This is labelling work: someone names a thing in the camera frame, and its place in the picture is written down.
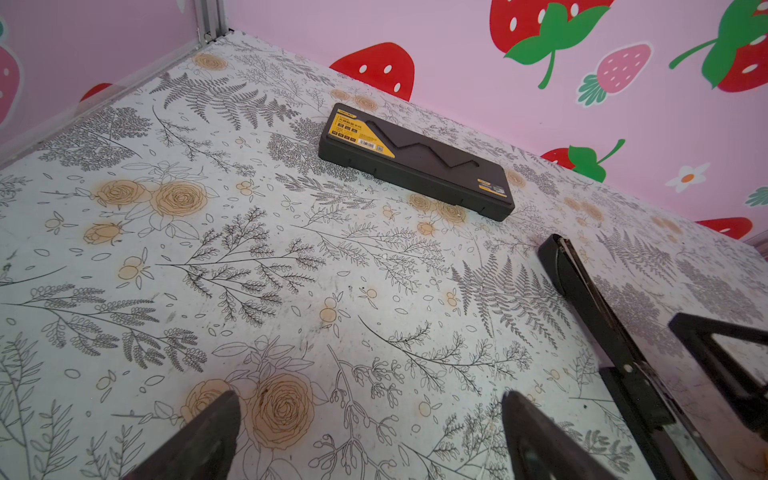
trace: orange rose illustration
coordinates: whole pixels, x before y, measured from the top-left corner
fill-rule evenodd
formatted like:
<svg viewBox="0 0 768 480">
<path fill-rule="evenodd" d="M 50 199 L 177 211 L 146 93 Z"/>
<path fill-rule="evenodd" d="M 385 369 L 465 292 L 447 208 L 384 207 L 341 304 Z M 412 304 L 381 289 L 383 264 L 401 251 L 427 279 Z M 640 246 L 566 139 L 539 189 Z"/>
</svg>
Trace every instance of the orange rose illustration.
<svg viewBox="0 0 768 480">
<path fill-rule="evenodd" d="M 152 194 L 132 180 L 114 180 L 96 192 L 102 204 L 128 205 L 133 202 L 145 202 Z"/>
<path fill-rule="evenodd" d="M 445 202 L 438 202 L 437 213 L 443 220 L 459 225 L 467 220 L 467 212 L 456 205 L 448 205 Z"/>
<path fill-rule="evenodd" d="M 160 214 L 185 217 L 202 210 L 208 197 L 200 185 L 175 181 L 157 189 L 150 202 Z"/>
<path fill-rule="evenodd" d="M 429 212 L 435 209 L 435 204 L 432 200 L 418 194 L 411 194 L 408 197 L 408 205 L 422 212 Z"/>
<path fill-rule="evenodd" d="M 219 398 L 219 395 L 227 390 L 234 390 L 237 393 L 237 399 L 240 401 L 240 414 L 245 416 L 247 405 L 240 398 L 239 392 L 229 383 L 221 379 L 213 379 L 198 383 L 190 394 L 187 395 L 187 402 L 181 407 L 180 411 L 184 421 L 186 423 L 191 422 L 193 418 L 198 416 L 200 412 L 205 410 L 215 399 Z"/>
<path fill-rule="evenodd" d="M 677 233 L 678 235 L 682 235 L 683 231 L 680 227 L 677 226 L 677 223 L 674 223 L 672 220 L 665 218 L 664 224 L 667 225 L 667 228 L 672 230 L 673 232 Z"/>
<path fill-rule="evenodd" d="M 334 97 L 336 100 L 341 101 L 347 101 L 350 98 L 352 98 L 352 95 L 346 93 L 344 90 L 339 90 L 338 88 L 334 88 L 331 90 L 331 96 Z"/>
<path fill-rule="evenodd" d="M 507 174 L 507 180 L 510 185 L 514 185 L 518 188 L 523 188 L 525 186 L 525 179 L 518 172 L 514 170 L 505 170 L 505 173 Z"/>
<path fill-rule="evenodd" d="M 206 70 L 224 70 L 227 68 L 226 60 L 210 53 L 199 53 L 192 58 L 192 61 L 198 67 L 205 68 Z"/>
<path fill-rule="evenodd" d="M 434 236 L 433 234 L 436 230 L 435 225 L 433 225 L 432 222 L 419 222 L 419 225 L 417 225 L 416 228 L 421 235 L 426 236 Z"/>
<path fill-rule="evenodd" d="M 362 95 L 355 96 L 355 103 L 363 110 L 376 111 L 376 109 L 379 108 L 376 102 L 368 97 L 363 97 Z"/>
<path fill-rule="evenodd" d="M 268 449 L 298 442 L 315 419 L 310 381 L 299 373 L 277 373 L 260 382 L 248 401 L 248 437 Z"/>
<path fill-rule="evenodd" d="M 581 210 L 581 205 L 579 205 L 578 202 L 572 198 L 566 197 L 565 199 L 563 199 L 563 203 L 568 205 L 568 207 L 570 207 L 571 210 L 576 210 L 576 211 Z"/>
<path fill-rule="evenodd" d="M 584 212 L 590 217 L 592 217 L 594 220 L 597 220 L 598 222 L 605 220 L 605 217 L 603 216 L 603 212 L 601 212 L 600 209 L 597 208 L 595 205 L 590 204 L 588 202 L 581 202 L 581 207 L 584 209 Z"/>
<path fill-rule="evenodd" d="M 123 233 L 123 229 L 116 223 L 96 223 L 85 232 L 83 240 L 92 245 L 98 245 L 99 243 L 105 242 L 111 243 L 114 242 L 114 239 L 121 233 Z"/>
</svg>

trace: pink wall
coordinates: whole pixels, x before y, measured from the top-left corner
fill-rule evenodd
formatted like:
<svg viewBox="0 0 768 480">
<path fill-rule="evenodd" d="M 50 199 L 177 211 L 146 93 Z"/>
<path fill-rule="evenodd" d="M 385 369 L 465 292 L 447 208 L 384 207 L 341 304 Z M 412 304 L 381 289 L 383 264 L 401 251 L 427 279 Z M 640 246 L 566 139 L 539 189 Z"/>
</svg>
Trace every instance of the pink wall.
<svg viewBox="0 0 768 480">
<path fill-rule="evenodd" d="M 0 128 L 0 147 L 73 108 L 96 84 L 119 84 L 197 40 L 192 0 L 2 4 L 0 48 L 15 54 L 23 83 L 15 111 Z"/>
<path fill-rule="evenodd" d="M 745 204 L 768 185 L 761 146 L 768 86 L 739 93 L 712 89 L 701 73 L 709 47 L 675 70 L 668 67 L 717 37 L 729 4 L 615 0 L 585 40 L 557 52 L 544 90 L 537 85 L 546 59 L 521 65 L 495 47 L 490 0 L 368 0 L 352 8 L 332 0 L 228 0 L 227 16 L 231 28 L 324 65 L 394 42 L 415 63 L 414 103 L 539 155 L 574 145 L 591 147 L 601 158 L 624 138 L 624 147 L 601 165 L 607 184 L 692 220 L 748 217 L 754 234 L 768 229 L 768 205 Z M 576 102 L 582 79 L 607 53 L 637 43 L 652 45 L 653 55 L 625 91 L 589 108 Z M 762 60 L 768 63 L 768 55 Z M 703 183 L 680 193 L 665 185 L 681 167 L 705 163 Z"/>
</svg>

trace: yellow label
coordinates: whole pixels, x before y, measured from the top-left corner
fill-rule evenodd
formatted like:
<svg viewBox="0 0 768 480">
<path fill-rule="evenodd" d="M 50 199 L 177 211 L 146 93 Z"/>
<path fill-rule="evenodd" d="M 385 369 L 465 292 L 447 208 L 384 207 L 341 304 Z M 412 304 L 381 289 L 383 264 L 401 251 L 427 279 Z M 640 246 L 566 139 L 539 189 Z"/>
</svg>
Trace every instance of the yellow label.
<svg viewBox="0 0 768 480">
<path fill-rule="evenodd" d="M 480 188 L 480 190 L 485 190 L 486 192 L 491 192 L 491 193 L 492 193 L 492 194 L 494 194 L 494 195 L 498 195 L 498 196 L 500 196 L 500 197 L 504 197 L 504 198 L 506 198 L 506 197 L 507 197 L 506 195 L 504 195 L 504 194 L 500 194 L 499 192 L 495 192 L 495 191 L 491 190 L 490 188 L 488 188 L 488 187 L 485 187 L 485 186 L 483 186 L 483 185 L 478 185 L 478 187 Z"/>
<path fill-rule="evenodd" d="M 368 150 L 394 158 L 395 155 L 371 131 L 368 125 L 364 121 L 356 120 L 355 118 L 354 115 L 348 112 L 338 110 L 329 133 L 339 140 L 348 141 L 358 147 L 367 148 Z"/>
</svg>

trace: metal frame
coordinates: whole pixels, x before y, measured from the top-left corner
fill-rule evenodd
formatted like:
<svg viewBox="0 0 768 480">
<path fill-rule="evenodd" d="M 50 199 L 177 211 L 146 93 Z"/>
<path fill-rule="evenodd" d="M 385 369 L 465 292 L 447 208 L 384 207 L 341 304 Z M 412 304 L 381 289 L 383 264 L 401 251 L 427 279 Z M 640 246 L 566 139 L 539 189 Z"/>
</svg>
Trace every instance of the metal frame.
<svg viewBox="0 0 768 480">
<path fill-rule="evenodd" d="M 210 43 L 229 32 L 224 0 L 194 0 L 194 6 L 200 43 Z"/>
</svg>

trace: white patterned floor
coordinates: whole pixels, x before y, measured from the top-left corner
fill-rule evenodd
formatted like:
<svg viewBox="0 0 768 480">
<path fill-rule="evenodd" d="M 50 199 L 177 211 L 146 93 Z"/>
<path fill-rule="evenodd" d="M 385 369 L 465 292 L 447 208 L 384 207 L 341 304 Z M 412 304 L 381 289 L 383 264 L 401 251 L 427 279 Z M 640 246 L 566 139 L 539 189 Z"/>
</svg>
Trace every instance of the white patterned floor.
<svg viewBox="0 0 768 480">
<path fill-rule="evenodd" d="M 337 101 L 499 162 L 515 212 L 320 160 Z M 225 389 L 245 412 L 233 479 L 511 478 L 508 388 L 615 475 L 650 478 L 536 259 L 551 233 L 733 475 L 765 469 L 665 326 L 685 311 L 765 328 L 750 247 L 256 38 L 7 167 L 0 198 L 8 480 L 119 478 Z"/>
</svg>

